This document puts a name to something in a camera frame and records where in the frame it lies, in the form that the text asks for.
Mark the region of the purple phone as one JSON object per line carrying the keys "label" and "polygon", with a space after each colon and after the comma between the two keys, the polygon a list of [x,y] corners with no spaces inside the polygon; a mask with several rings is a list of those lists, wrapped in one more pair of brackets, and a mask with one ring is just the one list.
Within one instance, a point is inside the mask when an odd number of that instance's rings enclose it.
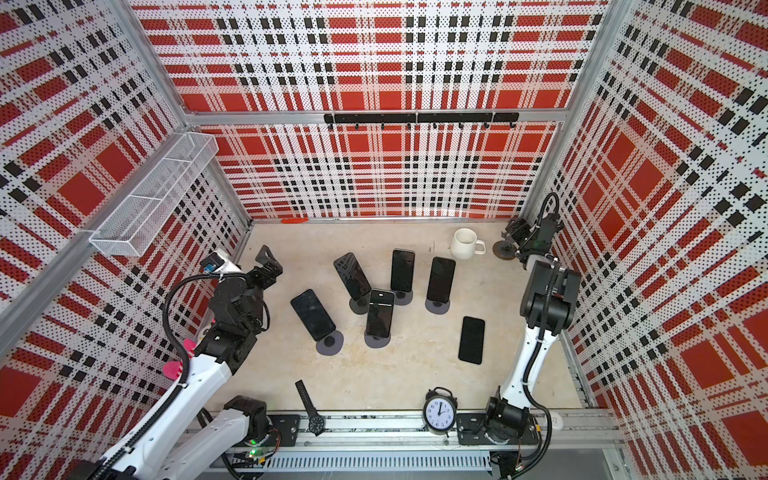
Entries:
{"label": "purple phone", "polygon": [[389,338],[394,313],[395,295],[391,291],[372,290],[369,296],[365,333]]}

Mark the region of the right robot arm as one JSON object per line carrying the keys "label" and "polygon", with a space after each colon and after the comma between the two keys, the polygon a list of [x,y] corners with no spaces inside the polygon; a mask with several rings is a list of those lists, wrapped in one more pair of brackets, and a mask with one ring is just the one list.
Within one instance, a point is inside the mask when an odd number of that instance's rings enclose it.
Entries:
{"label": "right robot arm", "polygon": [[505,239],[494,245],[496,255],[505,253],[520,260],[528,273],[520,306],[526,327],[512,371],[489,398],[485,412],[458,416],[462,445],[542,440],[533,412],[544,407],[533,397],[534,387],[552,345],[575,319],[581,284],[581,273],[563,266],[551,252],[556,234],[563,229],[559,213],[540,213],[532,225],[523,219],[510,222]]}

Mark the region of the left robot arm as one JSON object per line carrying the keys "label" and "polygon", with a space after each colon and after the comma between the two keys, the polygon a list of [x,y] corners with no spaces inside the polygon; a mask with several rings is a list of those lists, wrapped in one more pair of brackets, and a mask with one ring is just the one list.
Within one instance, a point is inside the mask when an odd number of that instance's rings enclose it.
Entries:
{"label": "left robot arm", "polygon": [[[264,292],[283,272],[268,246],[261,247],[255,267],[248,272],[221,250],[205,257],[200,265],[200,273],[171,288],[161,307],[164,333],[181,359],[179,377],[98,461],[79,462],[69,478],[194,479],[229,448],[267,435],[265,403],[237,396],[187,442],[178,442],[208,400],[248,358],[258,335],[267,331],[271,318]],[[204,280],[217,283],[208,302],[214,321],[195,349],[188,351],[170,325],[170,307],[184,286]]]}

